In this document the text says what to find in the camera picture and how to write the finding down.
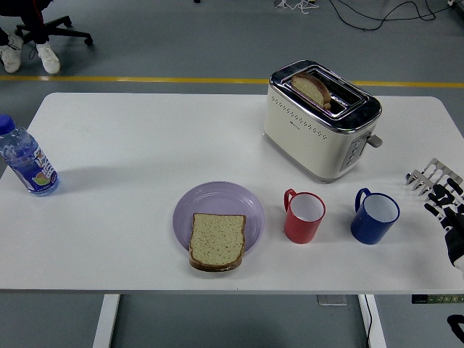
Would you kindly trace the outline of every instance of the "bread slice in toaster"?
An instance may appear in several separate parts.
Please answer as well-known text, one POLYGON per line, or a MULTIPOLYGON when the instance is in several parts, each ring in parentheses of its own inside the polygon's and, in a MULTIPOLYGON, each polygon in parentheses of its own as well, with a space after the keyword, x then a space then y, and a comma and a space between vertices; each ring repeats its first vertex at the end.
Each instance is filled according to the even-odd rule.
POLYGON ((331 94, 318 78, 299 72, 291 77, 291 85, 324 109, 331 109, 331 94))
POLYGON ((194 213, 189 244, 190 265, 206 272, 240 266, 245 250, 245 215, 194 213))

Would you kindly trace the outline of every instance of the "bottle label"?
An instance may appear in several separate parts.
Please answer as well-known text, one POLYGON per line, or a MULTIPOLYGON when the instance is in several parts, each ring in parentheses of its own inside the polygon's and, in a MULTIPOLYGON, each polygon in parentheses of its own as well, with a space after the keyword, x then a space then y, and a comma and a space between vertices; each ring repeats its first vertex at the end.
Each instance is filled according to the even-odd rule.
POLYGON ((12 167, 17 177, 29 191, 42 192, 57 181, 57 172, 46 158, 40 147, 34 151, 34 158, 25 166, 12 167))

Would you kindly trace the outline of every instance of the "shoe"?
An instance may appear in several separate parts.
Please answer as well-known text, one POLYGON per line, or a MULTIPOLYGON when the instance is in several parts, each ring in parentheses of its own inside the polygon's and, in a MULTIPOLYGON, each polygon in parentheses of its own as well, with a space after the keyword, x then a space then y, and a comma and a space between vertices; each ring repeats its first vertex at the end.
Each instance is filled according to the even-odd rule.
POLYGON ((21 66, 22 39, 16 35, 8 35, 9 43, 0 46, 0 54, 7 73, 15 73, 21 66))
POLYGON ((42 65, 48 74, 59 72, 59 60, 56 54, 51 50, 50 43, 36 45, 38 56, 42 58, 42 65))

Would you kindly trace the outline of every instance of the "white toaster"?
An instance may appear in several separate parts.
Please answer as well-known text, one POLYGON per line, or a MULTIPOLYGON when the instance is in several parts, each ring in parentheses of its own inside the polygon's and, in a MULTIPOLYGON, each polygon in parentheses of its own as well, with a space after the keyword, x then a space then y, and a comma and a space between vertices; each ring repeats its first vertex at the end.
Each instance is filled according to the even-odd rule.
POLYGON ((324 183, 350 171, 365 145, 381 145, 373 135, 381 105, 365 91, 316 62, 302 60, 273 73, 269 80, 265 133, 324 183), (321 80, 331 109, 320 107, 290 84, 306 72, 321 80))

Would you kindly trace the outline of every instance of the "plate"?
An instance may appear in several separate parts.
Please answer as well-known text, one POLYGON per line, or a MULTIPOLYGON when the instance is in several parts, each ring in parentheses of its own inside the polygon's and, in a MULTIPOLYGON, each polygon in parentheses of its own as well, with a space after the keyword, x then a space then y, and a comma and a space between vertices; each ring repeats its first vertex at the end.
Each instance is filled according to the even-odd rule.
POLYGON ((246 215, 245 251, 256 243, 264 229, 264 210, 254 194, 236 183, 203 183, 184 194, 174 209, 174 234, 187 250, 195 212, 246 215))

